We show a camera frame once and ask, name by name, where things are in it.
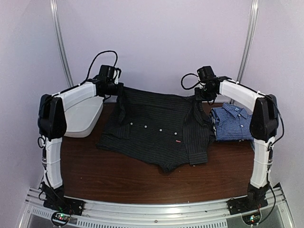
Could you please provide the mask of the right circuit board with leds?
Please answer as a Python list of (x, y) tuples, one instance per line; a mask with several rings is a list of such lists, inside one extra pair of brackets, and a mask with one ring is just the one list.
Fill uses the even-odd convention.
[(249, 226), (254, 226), (255, 224), (259, 223), (261, 220), (261, 215), (254, 213), (254, 214), (248, 214), (248, 215), (243, 215), (242, 220), (246, 225)]

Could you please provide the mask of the white plastic basin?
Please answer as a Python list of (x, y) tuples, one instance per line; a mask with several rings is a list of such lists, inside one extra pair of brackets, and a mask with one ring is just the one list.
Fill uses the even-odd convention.
[(94, 129), (103, 110), (103, 98), (88, 98), (65, 112), (67, 129), (64, 136), (71, 138), (85, 138)]

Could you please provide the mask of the circuit board with leds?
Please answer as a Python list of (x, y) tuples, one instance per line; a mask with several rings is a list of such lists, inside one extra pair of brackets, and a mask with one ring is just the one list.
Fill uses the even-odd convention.
[(70, 215), (66, 215), (62, 212), (54, 212), (51, 215), (51, 222), (55, 225), (55, 226), (65, 226), (71, 219)]
[(249, 226), (254, 226), (255, 224), (259, 223), (261, 220), (261, 215), (254, 213), (254, 214), (248, 214), (248, 215), (243, 215), (242, 220), (246, 225)]

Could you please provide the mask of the black pinstriped long sleeve shirt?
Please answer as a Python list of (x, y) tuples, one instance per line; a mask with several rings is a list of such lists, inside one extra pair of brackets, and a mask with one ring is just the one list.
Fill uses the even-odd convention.
[(210, 118), (195, 96), (124, 87), (96, 146), (171, 172), (206, 163), (214, 140)]

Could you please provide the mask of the left circuit board with leds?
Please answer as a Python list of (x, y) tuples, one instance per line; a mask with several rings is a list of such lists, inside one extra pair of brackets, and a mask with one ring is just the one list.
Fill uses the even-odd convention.
[(51, 222), (55, 225), (55, 226), (65, 226), (71, 219), (70, 215), (66, 215), (62, 212), (54, 212), (51, 215)]

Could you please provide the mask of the aluminium frame post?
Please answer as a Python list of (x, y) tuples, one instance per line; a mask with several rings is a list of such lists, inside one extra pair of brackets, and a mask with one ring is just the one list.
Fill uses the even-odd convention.
[(243, 49), (243, 55), (240, 62), (240, 67), (238, 71), (237, 81), (241, 82), (245, 73), (246, 65), (249, 58), (250, 49), (253, 43), (254, 34), (257, 26), (257, 18), (258, 18), (258, 11), (259, 11), (259, 0), (252, 0), (251, 1), (251, 8), (249, 14), (249, 21), (247, 27), (247, 36), (245, 40), (245, 45)]
[(60, 26), (60, 18), (59, 18), (59, 13), (58, 13), (57, 1), (50, 0), (49, 3), (50, 3), (50, 10), (51, 10), (52, 20), (53, 20), (53, 24), (54, 24), (54, 29), (55, 29), (55, 35), (56, 35), (56, 39), (57, 39), (59, 57), (60, 57), (60, 60), (62, 63), (67, 86), (73, 87), (74, 82), (73, 82), (73, 79), (71, 76), (71, 71), (69, 68), (67, 55), (66, 55), (66, 51), (65, 51), (64, 40), (63, 40), (61, 26)]

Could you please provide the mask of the blue checked shirt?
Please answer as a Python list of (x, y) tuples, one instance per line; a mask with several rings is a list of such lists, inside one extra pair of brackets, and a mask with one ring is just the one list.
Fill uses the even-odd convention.
[(250, 132), (252, 115), (245, 108), (224, 103), (221, 107), (212, 108), (210, 118), (216, 141), (253, 141)]

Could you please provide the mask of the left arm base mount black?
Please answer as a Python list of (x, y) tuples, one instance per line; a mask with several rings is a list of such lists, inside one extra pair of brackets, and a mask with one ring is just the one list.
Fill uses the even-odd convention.
[(43, 202), (45, 208), (69, 215), (82, 215), (85, 202), (79, 199), (65, 197), (64, 185), (54, 189), (43, 181), (41, 190), (46, 196)]

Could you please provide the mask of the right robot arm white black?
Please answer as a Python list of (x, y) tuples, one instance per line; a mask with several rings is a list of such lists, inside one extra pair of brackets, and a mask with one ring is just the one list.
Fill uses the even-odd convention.
[(279, 126), (276, 97), (265, 95), (227, 76), (216, 76), (211, 66), (197, 70), (199, 96), (203, 101), (213, 101), (217, 95), (228, 97), (252, 112), (250, 133), (254, 138), (254, 166), (250, 186), (261, 189), (268, 184), (273, 160), (273, 146)]

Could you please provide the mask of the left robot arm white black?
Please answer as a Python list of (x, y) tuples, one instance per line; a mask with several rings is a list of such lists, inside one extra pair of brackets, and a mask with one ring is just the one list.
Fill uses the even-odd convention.
[(105, 97), (118, 94), (121, 70), (102, 65), (99, 74), (72, 88), (40, 99), (38, 127), (42, 147), (45, 183), (57, 189), (63, 185), (60, 168), (64, 137), (85, 138), (95, 127), (104, 107)]

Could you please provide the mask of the front aluminium rail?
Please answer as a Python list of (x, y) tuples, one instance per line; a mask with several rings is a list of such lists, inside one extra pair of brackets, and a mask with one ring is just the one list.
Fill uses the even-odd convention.
[[(295, 228), (281, 186), (273, 187), (276, 204), (269, 217), (258, 226), (248, 225), (254, 213), (265, 219), (274, 203), (271, 191), (268, 206), (259, 211), (231, 214), (229, 199), (182, 204), (121, 204), (84, 200), (82, 215), (72, 215), (63, 228)], [(41, 191), (30, 188), (18, 228), (58, 228), (51, 221), (53, 210), (43, 207)]]

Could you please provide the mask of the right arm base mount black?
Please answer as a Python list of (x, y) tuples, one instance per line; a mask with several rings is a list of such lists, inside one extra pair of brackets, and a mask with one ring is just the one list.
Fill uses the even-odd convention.
[(231, 198), (227, 201), (230, 215), (245, 213), (258, 210), (268, 205), (266, 192), (269, 190), (269, 184), (256, 188), (252, 184), (248, 184), (247, 195), (241, 198)]

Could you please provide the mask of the left aluminium frame post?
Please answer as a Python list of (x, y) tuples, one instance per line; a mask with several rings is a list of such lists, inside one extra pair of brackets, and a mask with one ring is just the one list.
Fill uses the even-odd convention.
[(60, 60), (62, 63), (67, 86), (73, 87), (74, 82), (73, 82), (73, 79), (71, 76), (71, 71), (69, 68), (67, 55), (66, 55), (66, 51), (65, 51), (64, 40), (63, 40), (61, 26), (60, 26), (60, 18), (59, 18), (59, 13), (58, 13), (57, 1), (50, 0), (49, 3), (50, 3), (50, 10), (51, 10), (52, 20), (53, 20), (53, 24), (54, 24), (54, 29), (55, 29), (55, 35), (56, 35), (56, 39), (57, 39), (59, 57), (60, 57)]

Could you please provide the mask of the right aluminium frame post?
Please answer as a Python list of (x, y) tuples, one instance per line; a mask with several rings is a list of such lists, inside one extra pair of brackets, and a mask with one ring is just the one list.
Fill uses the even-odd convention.
[(249, 21), (247, 27), (247, 36), (245, 40), (245, 45), (243, 49), (243, 55), (240, 62), (240, 67), (238, 71), (237, 81), (241, 82), (245, 73), (246, 65), (249, 58), (250, 49), (253, 43), (254, 34), (257, 26), (257, 18), (258, 18), (258, 11), (259, 11), (259, 0), (252, 0), (251, 1), (251, 8), (249, 14)]

